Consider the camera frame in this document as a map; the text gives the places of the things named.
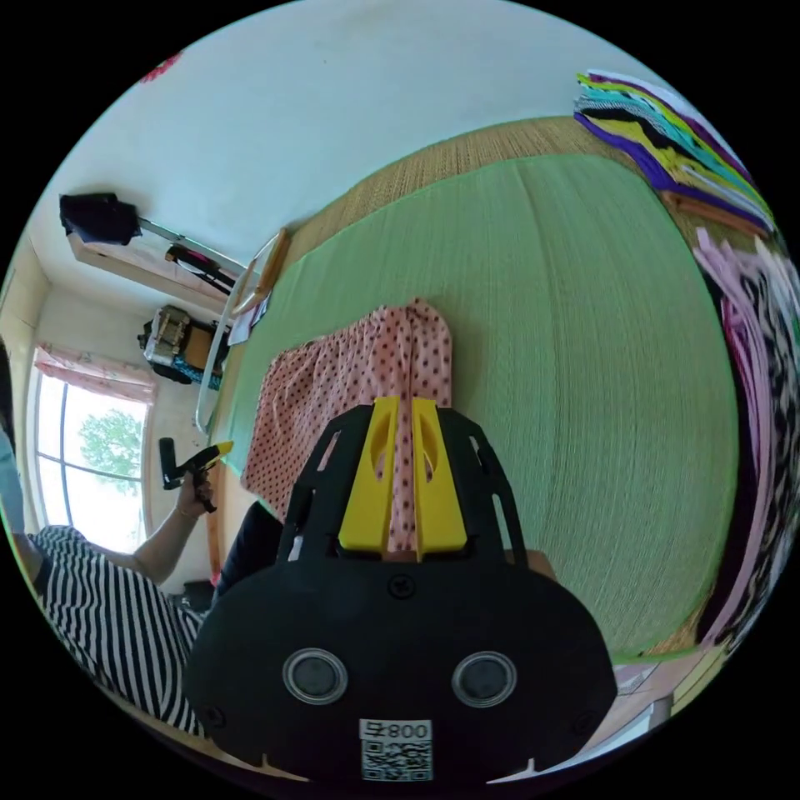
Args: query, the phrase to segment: white wall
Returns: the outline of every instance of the white wall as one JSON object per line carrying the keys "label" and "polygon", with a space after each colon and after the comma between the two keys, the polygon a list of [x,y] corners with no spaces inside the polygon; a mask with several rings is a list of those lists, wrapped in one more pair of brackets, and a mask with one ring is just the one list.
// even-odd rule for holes
{"label": "white wall", "polygon": [[[68,348],[87,350],[130,363],[143,361],[137,335],[149,316],[121,311],[65,289],[55,287],[47,296],[36,331],[37,339],[60,344]],[[161,484],[158,459],[158,439],[169,436],[175,439],[177,457],[188,458],[204,446],[203,437],[194,426],[194,409],[198,400],[198,387],[183,386],[156,377],[157,400],[147,424],[147,505],[152,525],[158,527],[169,514],[176,492],[165,492]],[[179,592],[186,581],[208,579],[208,536],[206,526],[197,525],[172,577],[162,588],[166,592]]]}
{"label": "white wall", "polygon": [[[590,67],[664,83],[590,32],[514,2],[286,3],[195,42],[120,97],[42,195],[33,244],[54,283],[85,278],[58,195],[110,189],[248,263],[282,225],[419,148],[571,116],[576,73]],[[111,278],[104,292],[130,291]]]}
{"label": "white wall", "polygon": [[36,515],[31,503],[26,459],[25,399],[33,359],[34,331],[42,306],[50,291],[50,282],[33,251],[31,240],[24,234],[12,256],[0,295],[0,335],[6,343],[11,362],[14,430],[17,437],[17,468],[22,480],[25,501],[25,528],[35,530]]}

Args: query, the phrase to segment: black striped shirt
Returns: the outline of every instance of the black striped shirt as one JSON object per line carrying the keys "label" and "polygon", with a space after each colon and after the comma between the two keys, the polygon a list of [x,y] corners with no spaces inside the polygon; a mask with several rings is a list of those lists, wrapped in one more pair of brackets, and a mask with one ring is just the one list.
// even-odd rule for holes
{"label": "black striped shirt", "polygon": [[45,616],[83,670],[156,719],[203,735],[182,683],[204,615],[112,564],[73,527],[46,527],[31,539],[44,556],[34,585]]}

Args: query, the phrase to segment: tree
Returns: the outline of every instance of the tree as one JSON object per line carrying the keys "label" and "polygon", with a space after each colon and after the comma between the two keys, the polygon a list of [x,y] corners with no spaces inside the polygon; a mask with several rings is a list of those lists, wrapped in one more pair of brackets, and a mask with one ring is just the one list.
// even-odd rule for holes
{"label": "tree", "polygon": [[[102,417],[90,414],[81,426],[81,454],[92,469],[125,478],[138,478],[142,463],[142,423],[123,411],[111,411]],[[135,487],[126,481],[97,476],[101,483],[111,483],[122,494],[134,494]]]}

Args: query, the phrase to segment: polka dot skirt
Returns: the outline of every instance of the polka dot skirt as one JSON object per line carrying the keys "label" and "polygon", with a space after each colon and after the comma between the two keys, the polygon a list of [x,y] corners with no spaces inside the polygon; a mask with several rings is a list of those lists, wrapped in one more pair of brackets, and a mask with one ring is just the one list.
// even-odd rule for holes
{"label": "polka dot skirt", "polygon": [[442,316],[416,299],[406,307],[381,306],[342,331],[281,353],[261,386],[242,485],[283,520],[328,423],[354,406],[399,397],[388,550],[415,549],[411,398],[450,406],[452,352]]}

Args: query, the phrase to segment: hand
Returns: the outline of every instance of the hand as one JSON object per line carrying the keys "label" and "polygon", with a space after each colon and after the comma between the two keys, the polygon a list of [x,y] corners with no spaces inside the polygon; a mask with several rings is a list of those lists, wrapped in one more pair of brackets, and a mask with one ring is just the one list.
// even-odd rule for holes
{"label": "hand", "polygon": [[175,508],[184,517],[199,519],[206,513],[206,507],[203,504],[206,501],[213,500],[213,497],[214,492],[208,482],[208,475],[203,474],[202,483],[195,487],[192,474],[187,472],[183,478],[183,485],[178,491]]}

